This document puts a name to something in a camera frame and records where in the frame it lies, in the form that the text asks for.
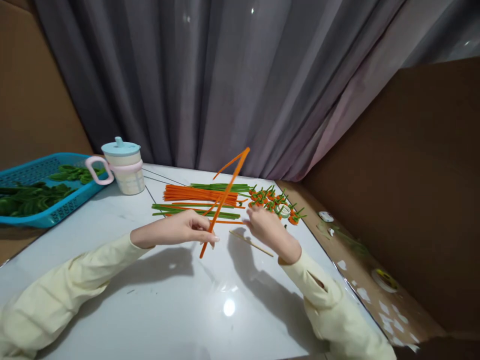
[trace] wooden stick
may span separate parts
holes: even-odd
[[[239,237],[240,239],[242,239],[243,241],[245,241],[247,244],[250,244],[250,245],[252,245],[254,248],[257,248],[258,250],[260,250],[261,252],[264,252],[265,254],[270,255],[272,258],[274,257],[272,253],[268,252],[267,250],[263,250],[260,246],[255,245],[255,244],[254,244],[253,242],[251,242],[251,241],[248,241],[245,237],[243,237],[243,236],[240,235],[239,233],[236,233],[235,231],[230,230],[230,234],[233,234],[233,235],[235,235],[236,237]]]

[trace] sippy cup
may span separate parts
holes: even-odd
[[[144,175],[142,173],[143,161],[140,157],[140,146],[133,142],[124,142],[120,136],[115,137],[115,142],[109,142],[101,147],[106,160],[100,156],[91,156],[85,160],[85,166],[90,171],[93,180],[99,185],[108,185],[115,179],[120,191],[125,195],[135,195],[145,189]],[[103,163],[108,177],[99,180],[92,168],[95,162]]]

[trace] white table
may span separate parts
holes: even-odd
[[[182,184],[210,184],[211,172],[145,164],[144,169]],[[166,181],[144,171],[151,178]],[[215,182],[228,183],[221,174]],[[237,184],[268,188],[273,181],[238,177]],[[145,179],[157,203],[165,184]],[[147,191],[122,195],[114,183],[0,268],[0,304],[49,269],[160,217]],[[228,209],[246,216],[243,209]],[[287,230],[359,304],[306,225]],[[246,226],[217,224],[221,238],[199,259],[201,245],[157,246],[117,275],[99,297],[80,309],[60,338],[45,349],[45,359],[284,359],[321,353],[302,296],[277,259],[229,234]],[[261,245],[254,237],[252,241]]]

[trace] yellow long-sleeve shirt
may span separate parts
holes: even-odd
[[[133,245],[127,234],[43,275],[0,309],[0,359],[35,358],[84,302],[101,294],[113,276],[147,251]],[[368,326],[342,288],[306,253],[282,268],[303,293],[315,335],[330,341],[336,359],[396,358],[387,339]]]

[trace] teal basket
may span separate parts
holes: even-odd
[[[66,198],[57,202],[47,210],[38,214],[25,217],[0,216],[0,224],[12,226],[28,226],[34,228],[51,228],[55,226],[68,215],[73,213],[83,203],[88,201],[96,193],[102,190],[103,186],[95,181],[90,181],[83,185],[77,181],[53,181],[49,176],[59,172],[60,165],[72,165],[75,167],[85,167],[85,160],[90,156],[76,154],[71,152],[58,152],[49,156],[39,158],[26,164],[13,167],[0,172],[0,187],[14,187],[15,182],[24,185],[31,185],[37,182],[45,182],[47,186],[65,184],[72,189],[78,189]],[[105,172],[99,176],[100,180],[108,177]]]

